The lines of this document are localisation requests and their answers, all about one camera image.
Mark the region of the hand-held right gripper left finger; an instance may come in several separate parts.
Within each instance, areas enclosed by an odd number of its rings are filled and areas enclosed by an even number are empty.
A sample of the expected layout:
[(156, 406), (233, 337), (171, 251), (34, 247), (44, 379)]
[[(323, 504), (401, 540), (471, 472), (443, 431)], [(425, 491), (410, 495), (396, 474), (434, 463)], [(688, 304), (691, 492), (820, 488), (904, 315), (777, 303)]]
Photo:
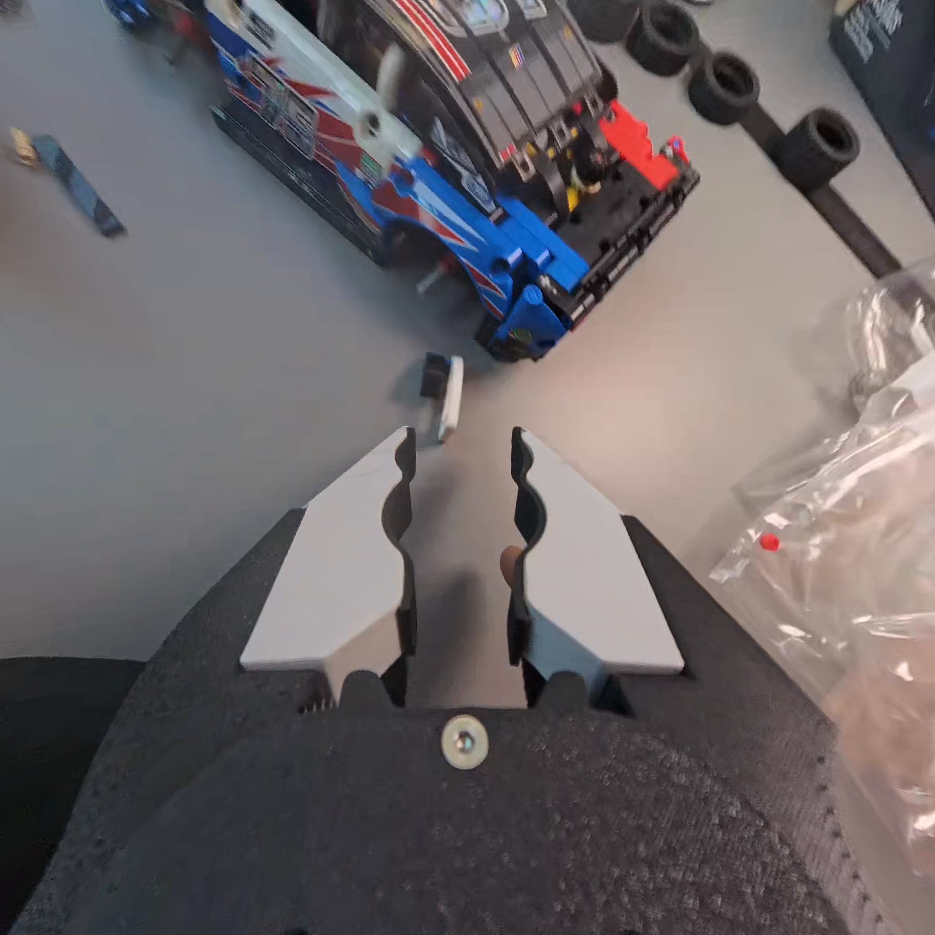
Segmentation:
[(374, 674), (405, 704), (417, 640), (413, 561), (416, 439), (403, 426), (305, 507), (239, 664), (246, 671), (311, 671), (339, 701), (346, 679)]

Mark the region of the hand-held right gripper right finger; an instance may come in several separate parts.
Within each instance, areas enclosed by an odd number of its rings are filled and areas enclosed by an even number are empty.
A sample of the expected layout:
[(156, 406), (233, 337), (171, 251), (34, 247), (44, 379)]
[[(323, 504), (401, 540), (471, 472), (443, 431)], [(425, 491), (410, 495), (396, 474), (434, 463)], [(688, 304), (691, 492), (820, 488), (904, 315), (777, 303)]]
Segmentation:
[(541, 439), (510, 440), (523, 539), (510, 579), (508, 652), (529, 707), (557, 674), (614, 706), (618, 676), (682, 676), (686, 661), (621, 511)]

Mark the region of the white curved brick panel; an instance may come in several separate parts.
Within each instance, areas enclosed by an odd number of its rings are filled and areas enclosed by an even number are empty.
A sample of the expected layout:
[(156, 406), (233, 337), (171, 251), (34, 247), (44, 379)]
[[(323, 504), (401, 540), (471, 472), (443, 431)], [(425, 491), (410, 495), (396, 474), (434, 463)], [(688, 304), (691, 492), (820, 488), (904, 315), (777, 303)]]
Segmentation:
[(420, 395), (439, 404), (436, 440), (444, 443), (460, 422), (464, 361), (461, 356), (427, 353), (424, 357)]

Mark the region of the toy brick race car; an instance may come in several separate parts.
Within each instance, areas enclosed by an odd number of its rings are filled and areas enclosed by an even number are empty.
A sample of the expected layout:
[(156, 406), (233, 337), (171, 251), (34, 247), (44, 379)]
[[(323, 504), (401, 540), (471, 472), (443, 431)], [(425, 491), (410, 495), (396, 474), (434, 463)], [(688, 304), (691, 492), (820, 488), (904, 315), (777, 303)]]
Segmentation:
[(567, 2), (204, 2), (219, 128), (374, 262), (415, 236), (475, 340), (549, 355), (699, 184), (654, 149)]

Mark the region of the grey desk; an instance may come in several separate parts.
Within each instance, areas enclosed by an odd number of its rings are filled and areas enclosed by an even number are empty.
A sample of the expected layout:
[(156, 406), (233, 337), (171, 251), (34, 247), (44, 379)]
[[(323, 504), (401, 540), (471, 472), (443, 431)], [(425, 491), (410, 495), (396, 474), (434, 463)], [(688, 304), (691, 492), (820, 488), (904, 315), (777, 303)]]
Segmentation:
[[(194, 68), (100, 2), (2, 18), (2, 657), (148, 659), (287, 510), (404, 425), (414, 704), (523, 702), (499, 572), (520, 541), (513, 426), (707, 579), (744, 525), (736, 484), (844, 416), (829, 330), (873, 275), (742, 129), (600, 52), (701, 182), (580, 333), (500, 366), (465, 284), (418, 296), (420, 268), (371, 264), (218, 133)], [(10, 127), (53, 137), (126, 234), (21, 165)], [(427, 353), (464, 363), (441, 444)]]

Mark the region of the pile of clear plastic bags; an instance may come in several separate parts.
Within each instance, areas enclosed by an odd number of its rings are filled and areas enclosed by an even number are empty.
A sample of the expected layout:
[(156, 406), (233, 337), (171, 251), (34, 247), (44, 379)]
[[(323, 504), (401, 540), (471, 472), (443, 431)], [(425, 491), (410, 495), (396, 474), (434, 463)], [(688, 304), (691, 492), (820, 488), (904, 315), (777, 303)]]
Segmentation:
[[(855, 418), (740, 489), (754, 509), (709, 577), (829, 716), (838, 761), (910, 873), (934, 858), (933, 259), (838, 321)], [(780, 549), (758, 544), (776, 533)]]

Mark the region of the dark brick beam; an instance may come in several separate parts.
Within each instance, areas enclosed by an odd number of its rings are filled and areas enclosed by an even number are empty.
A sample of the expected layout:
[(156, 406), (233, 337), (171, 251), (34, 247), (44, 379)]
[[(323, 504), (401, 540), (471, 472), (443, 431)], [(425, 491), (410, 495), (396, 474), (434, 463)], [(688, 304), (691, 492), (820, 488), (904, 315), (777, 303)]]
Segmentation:
[(79, 213), (101, 236), (116, 238), (126, 234), (124, 224), (52, 136), (33, 136), (31, 146), (44, 170), (57, 179)]

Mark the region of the printed toy car box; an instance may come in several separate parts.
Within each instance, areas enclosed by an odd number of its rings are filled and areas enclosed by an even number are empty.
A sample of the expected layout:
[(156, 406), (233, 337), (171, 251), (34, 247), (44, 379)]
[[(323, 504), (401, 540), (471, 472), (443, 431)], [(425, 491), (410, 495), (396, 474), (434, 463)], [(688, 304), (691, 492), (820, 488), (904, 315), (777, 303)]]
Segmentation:
[(836, 2), (828, 41), (933, 215), (934, 2)]

